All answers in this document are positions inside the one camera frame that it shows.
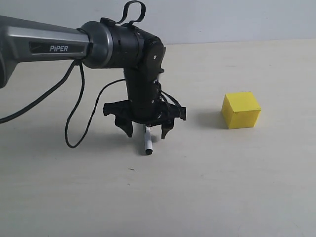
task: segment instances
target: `black strap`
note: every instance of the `black strap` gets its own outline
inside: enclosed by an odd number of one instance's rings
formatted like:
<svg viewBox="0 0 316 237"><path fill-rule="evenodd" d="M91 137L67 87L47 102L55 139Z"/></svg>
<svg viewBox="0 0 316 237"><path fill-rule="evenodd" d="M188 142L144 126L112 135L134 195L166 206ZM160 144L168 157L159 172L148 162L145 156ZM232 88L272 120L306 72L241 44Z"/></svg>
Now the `black strap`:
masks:
<svg viewBox="0 0 316 237"><path fill-rule="evenodd" d="M127 14L128 14L128 8L133 3L139 3L141 5L140 15L139 15L137 20L132 20L128 24L129 25L133 25L134 22L141 22L144 19L145 13L146 13L146 6L145 6L145 4L143 4L141 1L132 0L132 1L129 1L129 2L127 2L125 4L124 10L123 10L122 19L120 21L116 22L116 24L121 24L121 23L123 23L126 20Z"/></svg>

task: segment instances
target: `white table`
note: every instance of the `white table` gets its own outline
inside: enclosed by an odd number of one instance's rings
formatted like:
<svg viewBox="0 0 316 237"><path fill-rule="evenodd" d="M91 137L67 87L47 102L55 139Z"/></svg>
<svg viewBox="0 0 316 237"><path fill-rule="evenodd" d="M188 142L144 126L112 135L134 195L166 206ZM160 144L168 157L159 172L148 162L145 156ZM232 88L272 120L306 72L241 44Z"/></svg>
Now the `white table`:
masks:
<svg viewBox="0 0 316 237"><path fill-rule="evenodd" d="M0 90L1 117L53 86L70 62L18 65ZM163 89L187 107L166 140L153 129L143 156L140 127L128 138L102 96L76 149L64 124L80 88L78 68L34 109L0 125L2 237L314 237L316 235L316 40L169 45ZM72 143L96 94L122 70L89 70L70 125ZM225 129L224 94L252 91L255 128Z"/></svg>

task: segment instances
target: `yellow cube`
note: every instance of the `yellow cube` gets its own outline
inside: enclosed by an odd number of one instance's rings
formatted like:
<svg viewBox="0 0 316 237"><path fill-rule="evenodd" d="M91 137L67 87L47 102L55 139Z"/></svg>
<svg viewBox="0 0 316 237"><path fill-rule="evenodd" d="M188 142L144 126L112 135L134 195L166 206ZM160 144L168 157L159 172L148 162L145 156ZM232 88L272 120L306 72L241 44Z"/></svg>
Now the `yellow cube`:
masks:
<svg viewBox="0 0 316 237"><path fill-rule="evenodd" d="M222 114L228 129L254 127L261 108L251 92L227 93Z"/></svg>

